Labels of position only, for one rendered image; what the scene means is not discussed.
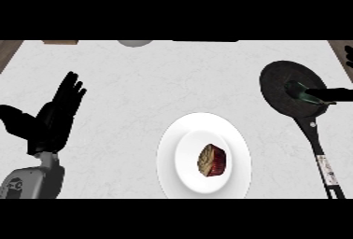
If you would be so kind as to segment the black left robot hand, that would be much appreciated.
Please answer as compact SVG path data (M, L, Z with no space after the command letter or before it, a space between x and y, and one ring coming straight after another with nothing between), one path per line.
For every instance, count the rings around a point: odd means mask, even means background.
M28 141L28 154L33 156L42 152L56 153L67 145L74 115L87 92L77 79L79 74L70 72L36 117L11 105L0 105L6 131Z

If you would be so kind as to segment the brown wooden panel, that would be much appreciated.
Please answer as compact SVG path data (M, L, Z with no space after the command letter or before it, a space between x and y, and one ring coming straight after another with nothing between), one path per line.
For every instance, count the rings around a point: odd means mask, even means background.
M353 48L353 40L330 40L328 44L331 46L331 49L334 50L349 79L353 82L353 68L346 64L349 60L346 59L346 51L344 51L346 46Z
M0 40L0 74L11 62L12 56L18 51L24 41L22 40Z

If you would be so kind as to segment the black object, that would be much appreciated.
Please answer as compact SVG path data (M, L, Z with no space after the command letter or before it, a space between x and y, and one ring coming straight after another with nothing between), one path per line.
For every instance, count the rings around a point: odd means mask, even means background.
M346 65L353 68L353 48L350 46L344 46L346 52Z

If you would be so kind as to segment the red brown cupcake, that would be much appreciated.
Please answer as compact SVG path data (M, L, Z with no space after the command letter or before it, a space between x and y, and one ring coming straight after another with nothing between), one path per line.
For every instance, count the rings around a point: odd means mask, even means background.
M226 153L222 148L209 144L198 155L198 171L209 176L220 176L226 169Z

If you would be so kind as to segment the grey round bowl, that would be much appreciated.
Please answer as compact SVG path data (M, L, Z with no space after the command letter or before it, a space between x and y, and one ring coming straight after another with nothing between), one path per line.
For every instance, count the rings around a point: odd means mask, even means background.
M117 40L129 48L139 48L152 43L154 40Z

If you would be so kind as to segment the white plate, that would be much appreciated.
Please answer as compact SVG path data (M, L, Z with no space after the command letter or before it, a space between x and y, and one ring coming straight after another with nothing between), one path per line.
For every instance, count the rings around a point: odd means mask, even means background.
M220 176L204 176L198 155L213 144L225 150ZM232 123L212 113L192 113L169 127L157 151L157 176L169 198L244 198L251 183L251 156Z

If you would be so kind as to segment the brown wooden block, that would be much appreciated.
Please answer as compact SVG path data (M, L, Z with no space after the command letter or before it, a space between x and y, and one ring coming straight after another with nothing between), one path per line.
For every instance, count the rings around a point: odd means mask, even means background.
M79 40L42 40L48 45L77 45Z

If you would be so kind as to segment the dark green eggplant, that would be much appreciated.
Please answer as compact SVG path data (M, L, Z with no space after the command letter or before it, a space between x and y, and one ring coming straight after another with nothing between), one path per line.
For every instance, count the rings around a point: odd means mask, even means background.
M306 91L309 88L296 80L290 80L285 85L285 93L296 99L312 105L334 105L336 102L324 101Z

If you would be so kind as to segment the black frying pan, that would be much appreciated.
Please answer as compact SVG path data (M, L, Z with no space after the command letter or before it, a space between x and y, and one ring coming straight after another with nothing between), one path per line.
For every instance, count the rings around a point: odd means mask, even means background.
M327 89L321 77L305 65L291 61L275 61L260 71L260 92L274 109L294 119L309 140L327 197L344 199L340 182L322 151L318 132L316 117L325 113L328 105L312 105L296 100L285 93L284 85L290 80L299 81L309 89Z

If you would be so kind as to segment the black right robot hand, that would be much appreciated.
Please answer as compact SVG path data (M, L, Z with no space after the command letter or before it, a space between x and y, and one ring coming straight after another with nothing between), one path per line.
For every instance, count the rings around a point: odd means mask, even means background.
M309 89L305 91L325 102L353 102L353 90L346 88Z

